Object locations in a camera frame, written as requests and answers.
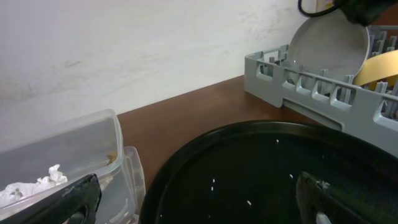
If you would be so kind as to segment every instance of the white plate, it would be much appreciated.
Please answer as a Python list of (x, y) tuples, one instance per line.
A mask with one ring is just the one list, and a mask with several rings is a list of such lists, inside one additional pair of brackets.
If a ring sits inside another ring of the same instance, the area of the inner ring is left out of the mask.
[[(369, 52), (369, 33), (366, 27), (350, 23), (339, 9), (325, 16), (305, 21), (289, 45), (288, 61), (297, 70), (304, 65), (306, 72), (320, 74), (328, 69), (326, 77), (344, 81), (345, 75), (357, 75)], [(292, 75), (296, 83), (298, 75)], [(305, 87), (313, 82), (306, 80)], [(330, 93), (325, 85), (322, 94)]]

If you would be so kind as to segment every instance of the brown wooden surface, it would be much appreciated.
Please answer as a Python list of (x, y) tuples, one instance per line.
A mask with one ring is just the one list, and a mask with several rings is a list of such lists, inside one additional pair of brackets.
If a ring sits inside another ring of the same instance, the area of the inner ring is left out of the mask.
[(244, 77), (154, 103), (118, 116), (125, 146), (135, 146), (146, 187), (166, 160), (193, 138), (231, 123), (276, 119), (315, 123), (244, 91)]

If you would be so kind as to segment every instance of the plate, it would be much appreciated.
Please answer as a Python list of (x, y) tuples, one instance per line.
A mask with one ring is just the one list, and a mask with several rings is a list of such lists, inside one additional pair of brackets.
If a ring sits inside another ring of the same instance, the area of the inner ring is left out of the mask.
[[(369, 52), (369, 33), (366, 27), (350, 23), (341, 10), (306, 20), (293, 36), (287, 59), (297, 70), (320, 74), (328, 69), (326, 77), (344, 81), (345, 75), (357, 75)], [(297, 74), (291, 75), (296, 83)], [(313, 81), (307, 79), (305, 88)], [(330, 93), (331, 84), (321, 94)]]
[(296, 186), (303, 171), (398, 213), (392, 155), (325, 127), (247, 121), (178, 150), (149, 187), (140, 223), (302, 223)]

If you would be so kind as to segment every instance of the plastic container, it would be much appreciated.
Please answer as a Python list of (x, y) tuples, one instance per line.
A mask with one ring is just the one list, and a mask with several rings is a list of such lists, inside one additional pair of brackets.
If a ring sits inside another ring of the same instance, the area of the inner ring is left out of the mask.
[(68, 182), (0, 208), (0, 220), (28, 207), (86, 174), (96, 174), (102, 198), (96, 223), (134, 223), (145, 196), (141, 162), (134, 147), (123, 148), (118, 118), (104, 110), (2, 142), (0, 190), (14, 182), (35, 183), (50, 166)]

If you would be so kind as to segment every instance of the wire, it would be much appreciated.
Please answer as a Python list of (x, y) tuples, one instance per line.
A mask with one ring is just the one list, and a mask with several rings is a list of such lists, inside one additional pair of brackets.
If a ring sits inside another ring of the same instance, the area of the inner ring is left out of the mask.
[(302, 1), (303, 1), (303, 0), (298, 0), (298, 10), (299, 10), (300, 13), (303, 14), (303, 16), (305, 16), (305, 17), (320, 17), (320, 16), (324, 16), (324, 15), (329, 14), (329, 13), (333, 12), (334, 10), (340, 8), (344, 3), (348, 2), (347, 0), (345, 0), (345, 1), (340, 1), (339, 4), (335, 4), (334, 6), (328, 8), (328, 9), (326, 9), (326, 10), (323, 10), (323, 11), (321, 11), (321, 12), (307, 13), (307, 12), (305, 12), (305, 11), (303, 10)]

